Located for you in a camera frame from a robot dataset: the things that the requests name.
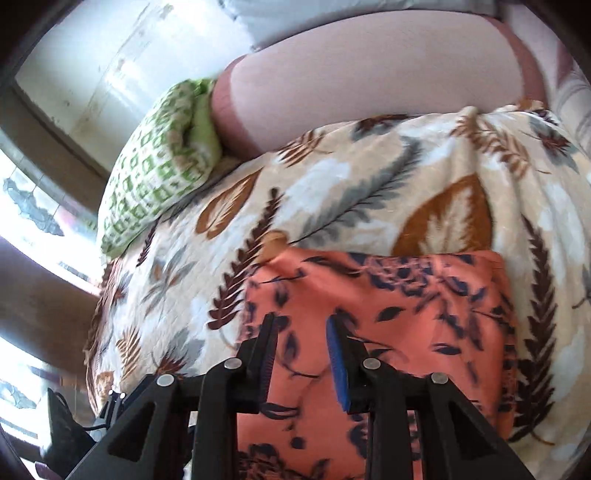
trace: metal rivet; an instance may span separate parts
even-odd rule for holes
[[[171,374],[160,375],[156,383],[159,387],[169,387],[174,383],[174,377]]]
[[[366,358],[363,360],[363,366],[368,370],[377,370],[382,364],[377,358]]]
[[[446,374],[442,374],[441,372],[435,372],[434,374],[431,374],[431,380],[433,380],[433,383],[436,383],[437,385],[443,385],[447,383],[449,377]]]
[[[228,370],[235,370],[237,368],[240,368],[242,366],[242,360],[240,360],[239,358],[229,358],[228,360],[226,360],[223,364],[223,366],[225,368],[227,368]]]

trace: green checkered pillow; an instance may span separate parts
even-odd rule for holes
[[[99,209],[97,241],[108,258],[121,255],[146,226],[205,183],[220,160],[212,87],[212,80],[172,87],[121,151]]]

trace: pink pillow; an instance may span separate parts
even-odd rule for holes
[[[213,91],[225,146],[249,160],[313,128],[385,113],[482,111],[545,100],[535,60],[488,17],[382,12],[301,33],[235,60]]]

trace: leaf-patterned blanket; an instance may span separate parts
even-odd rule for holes
[[[197,375],[232,356],[270,229],[372,255],[492,249],[518,316],[512,445],[538,479],[559,479],[591,439],[590,182],[589,159],[535,105],[309,132],[193,194],[109,266],[89,335],[91,404],[147,373]]]

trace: orange pillowcase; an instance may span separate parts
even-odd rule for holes
[[[515,318],[502,258],[287,248],[247,281],[241,339],[279,326],[267,403],[239,416],[241,477],[362,478],[367,420],[337,402],[326,320],[341,316],[371,356],[416,376],[446,373],[507,438],[515,394]],[[409,412],[411,431],[416,432]],[[414,433],[415,478],[421,477]]]

